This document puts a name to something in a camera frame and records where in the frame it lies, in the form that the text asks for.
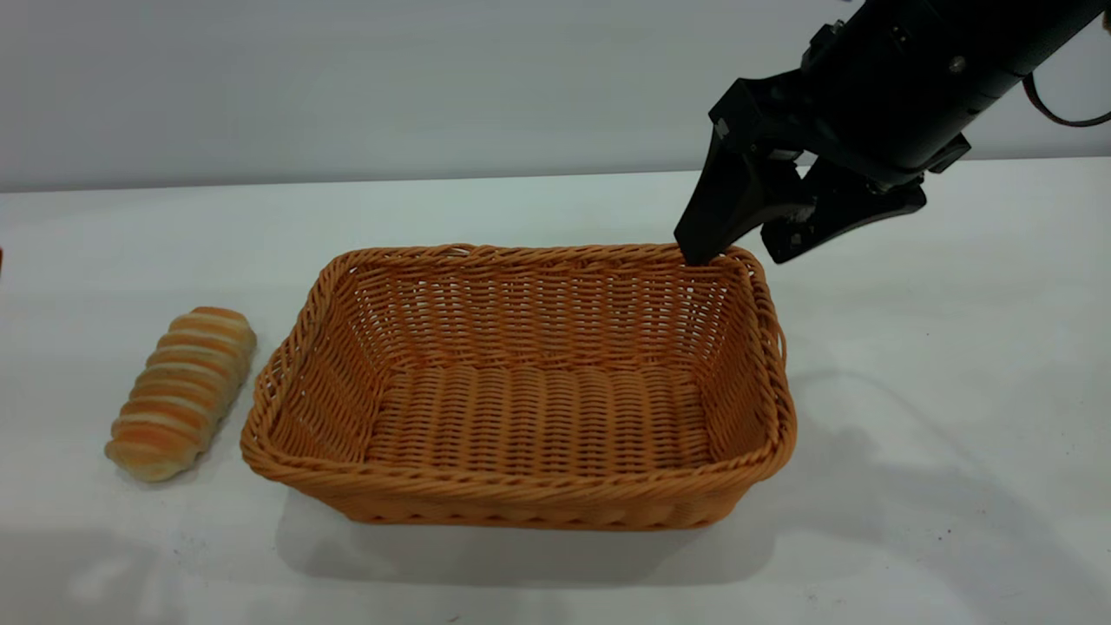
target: cable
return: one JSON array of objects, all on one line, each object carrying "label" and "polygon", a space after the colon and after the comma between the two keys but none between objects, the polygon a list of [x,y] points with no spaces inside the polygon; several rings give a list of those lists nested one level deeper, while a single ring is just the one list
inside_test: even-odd
[{"label": "cable", "polygon": [[[1103,28],[1108,29],[1108,32],[1111,32],[1111,9],[1108,9],[1108,11],[1103,13]],[[1071,121],[1049,110],[1049,107],[1047,107],[1045,102],[1042,101],[1041,95],[1038,94],[1038,85],[1034,84],[1033,72],[1022,79],[1022,88],[1027,90],[1027,97],[1030,98],[1030,103],[1032,103],[1035,109],[1041,111],[1041,113],[1048,117],[1051,121],[1060,123],[1061,125],[1068,125],[1069,128],[1091,128],[1093,125],[1111,121],[1111,112],[1101,114],[1100,117],[1093,117],[1092,119]]]}]

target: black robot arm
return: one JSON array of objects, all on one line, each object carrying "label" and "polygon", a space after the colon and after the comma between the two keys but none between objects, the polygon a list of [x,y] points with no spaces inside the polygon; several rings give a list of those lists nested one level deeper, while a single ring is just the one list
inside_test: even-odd
[{"label": "black robot arm", "polygon": [[[868,0],[823,27],[799,69],[739,79],[675,228],[702,264],[757,225],[775,262],[925,204],[927,171],[969,151],[965,125],[1109,0]],[[800,177],[795,160],[817,162]]]}]

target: table surface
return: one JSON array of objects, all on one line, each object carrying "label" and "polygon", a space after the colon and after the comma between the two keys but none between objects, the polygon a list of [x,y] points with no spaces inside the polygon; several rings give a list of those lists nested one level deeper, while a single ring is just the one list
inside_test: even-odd
[{"label": "table surface", "polygon": [[960,163],[769,265],[799,446],[711,528],[353,524],[249,471],[247,394],[168,484],[103,456],[193,305],[244,312],[257,371],[340,252],[667,241],[695,178],[0,195],[4,623],[1108,622],[1111,159]]}]

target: gray wall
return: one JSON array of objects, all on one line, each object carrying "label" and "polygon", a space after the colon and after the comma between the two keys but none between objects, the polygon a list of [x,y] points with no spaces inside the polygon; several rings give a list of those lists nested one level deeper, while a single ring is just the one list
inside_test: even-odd
[{"label": "gray wall", "polygon": [[[695,168],[737,75],[838,0],[0,0],[0,188]],[[1111,108],[1111,37],[1039,72]],[[1111,154],[1012,92],[978,157]]]}]

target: wicker basket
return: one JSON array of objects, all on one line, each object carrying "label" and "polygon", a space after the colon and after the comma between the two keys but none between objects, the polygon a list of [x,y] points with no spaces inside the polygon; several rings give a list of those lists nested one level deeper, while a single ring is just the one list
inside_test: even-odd
[{"label": "wicker basket", "polygon": [[359,522],[701,527],[791,455],[782,349],[737,248],[353,251],[259,376],[241,446]]}]

